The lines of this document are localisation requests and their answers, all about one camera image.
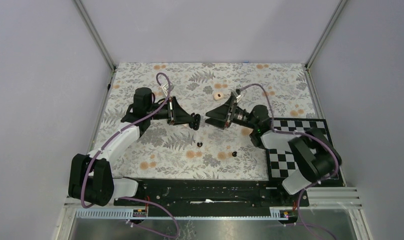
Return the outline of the black earbud charging case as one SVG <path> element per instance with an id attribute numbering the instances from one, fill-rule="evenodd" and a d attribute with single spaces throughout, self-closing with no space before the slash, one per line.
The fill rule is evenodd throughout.
<path id="1" fill-rule="evenodd" d="M 193 121 L 189 123 L 189 127 L 197 131 L 200 127 L 201 116 L 198 113 L 192 113 L 191 117 L 193 118 Z"/>

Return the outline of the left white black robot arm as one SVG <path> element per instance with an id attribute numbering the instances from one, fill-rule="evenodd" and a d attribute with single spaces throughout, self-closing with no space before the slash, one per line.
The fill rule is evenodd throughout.
<path id="1" fill-rule="evenodd" d="M 140 205 L 145 193 L 138 188 L 138 181 L 128 177 L 113 178 L 110 162 L 121 157 L 146 132 L 152 120 L 166 120 L 167 124 L 173 126 L 188 125 L 196 131 L 201 116 L 187 113 L 174 96 L 155 102 L 150 88 L 136 89 L 133 103 L 129 105 L 116 132 L 100 148 L 73 157 L 69 197 L 99 206 L 125 197 L 130 204 Z"/>

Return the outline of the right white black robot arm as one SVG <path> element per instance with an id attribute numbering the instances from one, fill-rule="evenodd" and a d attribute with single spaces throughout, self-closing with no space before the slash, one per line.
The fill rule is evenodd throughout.
<path id="1" fill-rule="evenodd" d="M 322 131 L 311 127 L 305 131 L 283 130 L 273 126 L 267 106 L 256 105 L 248 112 L 238 106 L 232 95 L 224 104 L 206 113 L 206 123 L 220 129 L 237 124 L 252 129 L 249 137 L 255 147 L 290 152 L 297 170 L 287 176 L 277 191 L 277 201 L 289 206 L 296 194 L 314 183 L 337 175 L 341 157 Z"/>

